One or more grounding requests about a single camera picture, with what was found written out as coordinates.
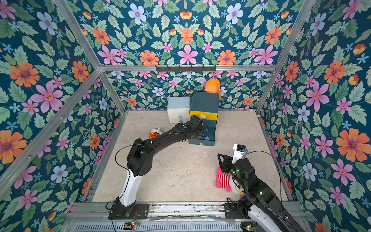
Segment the dark teal bottom drawer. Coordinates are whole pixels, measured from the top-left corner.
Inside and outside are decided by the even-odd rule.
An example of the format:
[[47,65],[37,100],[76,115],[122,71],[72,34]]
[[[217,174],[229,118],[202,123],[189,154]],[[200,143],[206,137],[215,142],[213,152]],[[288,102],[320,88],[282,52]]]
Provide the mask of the dark teal bottom drawer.
[[189,139],[190,145],[209,146],[215,145],[215,128],[206,128],[202,131],[201,138]]

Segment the yellow top drawer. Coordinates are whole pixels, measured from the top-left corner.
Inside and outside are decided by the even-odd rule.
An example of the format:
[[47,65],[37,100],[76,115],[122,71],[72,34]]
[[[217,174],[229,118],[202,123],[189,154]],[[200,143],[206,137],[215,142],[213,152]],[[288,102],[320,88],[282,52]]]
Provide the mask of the yellow top drawer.
[[197,116],[199,119],[202,120],[217,121],[218,113],[190,111],[190,117],[192,116]]

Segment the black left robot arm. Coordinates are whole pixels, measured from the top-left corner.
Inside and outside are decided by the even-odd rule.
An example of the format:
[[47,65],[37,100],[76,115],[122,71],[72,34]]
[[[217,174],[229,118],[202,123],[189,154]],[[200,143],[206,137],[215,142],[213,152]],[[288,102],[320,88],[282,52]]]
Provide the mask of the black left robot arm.
[[203,139],[210,133],[206,123],[197,116],[192,116],[189,121],[176,124],[170,130],[151,139],[137,139],[129,146],[126,166],[120,167],[127,170],[125,185],[117,197],[117,204],[128,208],[135,204],[136,195],[142,178],[150,172],[153,166],[153,157],[165,148],[190,139]]

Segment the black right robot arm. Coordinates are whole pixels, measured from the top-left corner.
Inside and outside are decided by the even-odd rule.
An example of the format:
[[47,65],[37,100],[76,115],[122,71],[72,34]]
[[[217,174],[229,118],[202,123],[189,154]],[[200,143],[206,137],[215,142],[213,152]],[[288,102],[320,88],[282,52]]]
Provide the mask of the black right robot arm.
[[227,199],[226,218],[249,218],[257,225],[258,232],[303,232],[304,229],[283,207],[276,193],[255,173],[248,159],[235,163],[232,157],[218,154],[219,167],[231,174],[233,184],[241,187],[243,195],[236,202]]

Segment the dark teal drawer cabinet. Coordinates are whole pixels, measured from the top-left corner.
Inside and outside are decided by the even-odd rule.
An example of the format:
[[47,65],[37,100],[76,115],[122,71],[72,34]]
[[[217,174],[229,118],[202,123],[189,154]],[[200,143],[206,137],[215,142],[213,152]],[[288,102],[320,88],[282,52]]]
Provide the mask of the dark teal drawer cabinet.
[[[219,114],[219,94],[194,92],[191,98],[190,111],[212,112]],[[217,121],[203,120],[209,128],[215,128]]]

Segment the pink striped plush doll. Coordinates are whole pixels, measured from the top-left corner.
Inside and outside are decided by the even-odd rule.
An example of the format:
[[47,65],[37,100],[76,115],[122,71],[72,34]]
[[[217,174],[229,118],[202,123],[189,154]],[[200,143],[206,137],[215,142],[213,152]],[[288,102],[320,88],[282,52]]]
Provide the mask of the pink striped plush doll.
[[238,187],[237,182],[233,181],[230,173],[224,173],[221,168],[217,168],[215,186],[217,189],[224,189],[226,192],[232,192],[234,194],[242,193]]

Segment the light blue white mini drawers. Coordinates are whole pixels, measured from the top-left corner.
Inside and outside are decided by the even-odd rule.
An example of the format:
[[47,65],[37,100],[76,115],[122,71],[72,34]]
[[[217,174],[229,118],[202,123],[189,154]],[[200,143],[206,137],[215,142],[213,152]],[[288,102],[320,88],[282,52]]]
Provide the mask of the light blue white mini drawers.
[[190,97],[169,97],[167,113],[172,124],[185,123],[190,120]]

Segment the orange tiger toy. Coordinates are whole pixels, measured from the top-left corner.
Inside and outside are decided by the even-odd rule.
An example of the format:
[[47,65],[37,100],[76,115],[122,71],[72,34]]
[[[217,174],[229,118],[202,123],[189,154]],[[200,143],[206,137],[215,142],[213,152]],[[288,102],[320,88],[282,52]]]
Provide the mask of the orange tiger toy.
[[152,129],[150,134],[149,134],[149,139],[156,138],[156,137],[158,137],[162,134],[163,134],[163,132],[160,130],[160,128]]

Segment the orange plush ball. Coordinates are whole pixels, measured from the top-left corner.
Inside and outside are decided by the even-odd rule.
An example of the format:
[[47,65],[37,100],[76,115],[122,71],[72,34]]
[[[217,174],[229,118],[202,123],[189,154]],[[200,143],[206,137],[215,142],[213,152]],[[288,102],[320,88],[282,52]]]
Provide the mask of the orange plush ball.
[[220,81],[218,79],[209,79],[205,84],[205,91],[207,93],[219,94]]

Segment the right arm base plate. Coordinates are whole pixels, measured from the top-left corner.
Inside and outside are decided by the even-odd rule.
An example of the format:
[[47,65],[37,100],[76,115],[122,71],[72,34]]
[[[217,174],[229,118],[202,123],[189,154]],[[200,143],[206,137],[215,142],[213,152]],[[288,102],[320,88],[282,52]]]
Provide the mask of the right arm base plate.
[[237,209],[237,206],[232,203],[224,204],[224,212],[225,218],[228,219],[249,219],[248,216],[244,216],[242,213],[240,213]]

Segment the black hook rail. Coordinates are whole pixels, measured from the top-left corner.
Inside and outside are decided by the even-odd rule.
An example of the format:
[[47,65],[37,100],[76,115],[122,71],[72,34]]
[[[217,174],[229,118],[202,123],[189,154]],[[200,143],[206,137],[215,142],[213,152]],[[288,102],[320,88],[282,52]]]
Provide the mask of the black hook rail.
[[215,72],[216,65],[160,65],[155,66],[157,72]]

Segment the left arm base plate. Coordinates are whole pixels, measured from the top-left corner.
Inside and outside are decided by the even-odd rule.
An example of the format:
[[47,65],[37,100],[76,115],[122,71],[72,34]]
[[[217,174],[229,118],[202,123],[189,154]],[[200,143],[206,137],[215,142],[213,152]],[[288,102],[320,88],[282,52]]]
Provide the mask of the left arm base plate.
[[149,204],[134,203],[128,207],[123,206],[121,202],[114,203],[111,207],[109,219],[146,219],[149,213]]

